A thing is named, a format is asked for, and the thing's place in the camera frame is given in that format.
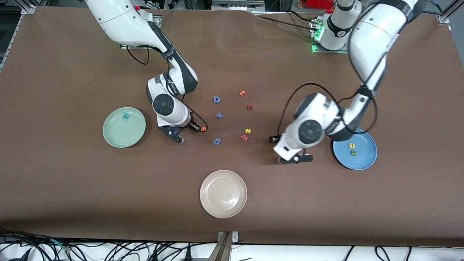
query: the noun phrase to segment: white plate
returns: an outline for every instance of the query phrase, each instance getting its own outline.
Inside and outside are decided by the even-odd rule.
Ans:
[[[206,177],[200,189],[200,201],[210,215],[229,218],[245,206],[246,185],[243,179],[230,170],[218,170]]]

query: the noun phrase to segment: table surface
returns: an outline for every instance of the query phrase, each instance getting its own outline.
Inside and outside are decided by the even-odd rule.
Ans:
[[[61,237],[214,241],[236,230],[260,243],[462,246],[464,74],[448,26],[419,17],[392,47],[370,132],[378,158],[364,171],[337,163],[328,138],[310,150],[314,162],[298,165],[278,164],[267,143],[299,85],[320,83],[337,98],[356,90],[346,55],[311,53],[306,30],[240,11],[173,11],[162,29],[198,74],[185,101],[210,127],[184,131],[182,145],[156,130],[145,96],[147,80],[166,70],[160,55],[137,63],[86,8],[24,17],[0,74],[1,226]],[[316,91],[295,96],[283,126]],[[143,112],[147,130],[117,149],[102,125],[125,106]],[[220,169],[248,188],[229,219],[210,216],[199,199]]]

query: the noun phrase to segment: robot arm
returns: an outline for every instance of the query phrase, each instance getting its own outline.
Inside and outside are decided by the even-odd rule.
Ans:
[[[416,2],[380,0],[368,6],[348,39],[348,55],[362,81],[350,107],[344,109],[337,106],[320,93],[307,96],[295,110],[294,122],[274,147],[281,158],[297,161],[301,149],[316,146],[324,135],[335,141],[347,140],[352,136],[385,74],[386,52],[407,23],[407,15]]]
[[[149,46],[159,50],[173,66],[147,84],[147,98],[157,114],[158,128],[175,142],[183,138],[173,134],[170,127],[189,126],[197,132],[200,127],[193,121],[189,109],[177,96],[193,92],[198,78],[193,69],[177,52],[161,29],[147,21],[129,0],[85,0],[93,16],[110,39],[121,45]]]

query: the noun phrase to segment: white floor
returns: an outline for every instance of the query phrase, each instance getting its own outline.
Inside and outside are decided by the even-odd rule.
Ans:
[[[0,244],[0,249],[4,248],[8,244]],[[127,246],[128,248],[135,248],[138,243]],[[50,255],[53,259],[53,251],[48,246],[41,245],[42,248]],[[173,247],[182,248],[187,246],[186,243],[177,243]],[[193,258],[207,258],[214,249],[215,244],[206,244],[192,247]],[[111,249],[115,247],[114,244],[105,244],[99,247],[85,247],[79,246],[85,254],[88,261],[105,261],[105,257]],[[152,245],[149,249],[153,252],[155,245]],[[0,260],[8,261],[13,258],[20,258],[29,246],[20,247],[18,244],[8,247],[7,249],[0,252]],[[231,261],[243,261],[251,258],[251,261],[342,261],[348,250],[349,246],[278,246],[278,245],[233,245]],[[391,261],[404,261],[408,248],[405,247],[385,247]],[[168,249],[161,253],[158,257],[159,261],[163,261],[165,257],[173,253],[174,249]],[[123,257],[128,251],[122,250],[112,258],[112,261],[118,260]],[[174,260],[180,261],[185,257],[184,250]],[[144,261],[147,259],[149,251],[148,249],[142,249],[137,251],[140,256],[140,260]],[[79,259],[72,254],[71,258],[73,261]],[[166,261],[170,261],[175,255],[169,256]],[[27,261],[42,261],[42,256],[37,249],[32,248],[29,258]],[[59,252],[59,260],[67,261],[69,258],[65,255],[64,251]],[[349,261],[380,261],[375,255],[374,247],[355,247],[351,252]],[[123,259],[123,261],[139,261],[139,257],[135,254],[129,255]],[[462,248],[412,248],[409,261],[464,261],[464,249]]]

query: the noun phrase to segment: gray floor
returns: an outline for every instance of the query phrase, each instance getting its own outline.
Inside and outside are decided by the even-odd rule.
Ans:
[[[444,9],[451,0],[438,0],[438,2]],[[63,7],[86,7],[85,3],[81,3],[78,0],[51,0],[50,4]],[[18,20],[19,14],[0,13],[0,58],[5,55],[5,51],[13,35],[14,29],[16,28]],[[450,27],[451,34],[461,58],[461,63],[464,66],[464,7],[461,7],[450,17]]]

